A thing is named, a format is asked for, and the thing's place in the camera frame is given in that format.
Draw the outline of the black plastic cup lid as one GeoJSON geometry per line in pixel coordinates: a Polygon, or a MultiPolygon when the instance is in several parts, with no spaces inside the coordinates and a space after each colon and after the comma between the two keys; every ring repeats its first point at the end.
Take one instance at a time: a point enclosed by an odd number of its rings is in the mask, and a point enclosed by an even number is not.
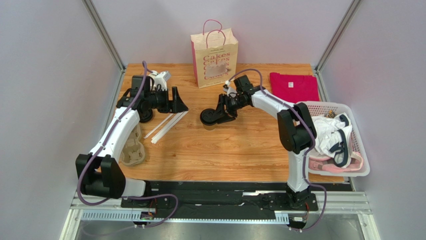
{"type": "Polygon", "coordinates": [[[215,109],[206,108],[200,113],[200,121],[204,126],[213,126],[218,123],[218,119],[215,116],[215,109]]]}

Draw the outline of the beige Cakes paper bag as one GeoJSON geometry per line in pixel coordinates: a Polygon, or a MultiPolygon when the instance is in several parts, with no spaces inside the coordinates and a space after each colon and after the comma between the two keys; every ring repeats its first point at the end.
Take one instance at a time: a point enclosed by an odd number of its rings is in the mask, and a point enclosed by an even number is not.
{"type": "Polygon", "coordinates": [[[239,42],[231,28],[207,19],[202,33],[192,34],[190,40],[198,88],[223,84],[236,73],[239,42]]]}

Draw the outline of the single paper coffee cup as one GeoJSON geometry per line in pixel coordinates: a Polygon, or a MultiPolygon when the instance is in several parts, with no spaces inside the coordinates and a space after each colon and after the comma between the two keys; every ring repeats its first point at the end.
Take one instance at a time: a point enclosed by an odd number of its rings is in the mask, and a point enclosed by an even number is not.
{"type": "Polygon", "coordinates": [[[217,124],[202,124],[203,128],[207,131],[212,131],[217,127],[217,124]]]}

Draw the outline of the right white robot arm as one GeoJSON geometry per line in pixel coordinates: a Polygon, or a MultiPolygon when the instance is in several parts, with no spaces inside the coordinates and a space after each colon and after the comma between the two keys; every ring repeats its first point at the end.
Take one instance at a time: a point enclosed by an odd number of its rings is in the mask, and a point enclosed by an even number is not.
{"type": "Polygon", "coordinates": [[[236,78],[234,84],[236,90],[220,94],[216,108],[203,110],[200,121],[205,128],[231,122],[237,118],[237,111],[246,106],[274,117],[280,142],[288,151],[286,202],[293,209],[304,206],[311,194],[307,160],[317,135],[307,105],[277,98],[262,86],[254,86],[246,75],[236,78]]]}

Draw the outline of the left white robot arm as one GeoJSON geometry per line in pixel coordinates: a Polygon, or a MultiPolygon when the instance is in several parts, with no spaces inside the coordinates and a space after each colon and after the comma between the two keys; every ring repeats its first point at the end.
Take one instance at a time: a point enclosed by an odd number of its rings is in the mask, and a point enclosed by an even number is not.
{"type": "Polygon", "coordinates": [[[75,160],[79,198],[87,195],[119,199],[144,195],[146,182],[125,177],[119,166],[119,157],[139,123],[153,118],[153,110],[164,114],[188,111],[177,87],[168,89],[170,77],[168,71],[132,77],[131,87],[118,100],[106,132],[88,154],[79,154],[75,160]]]}

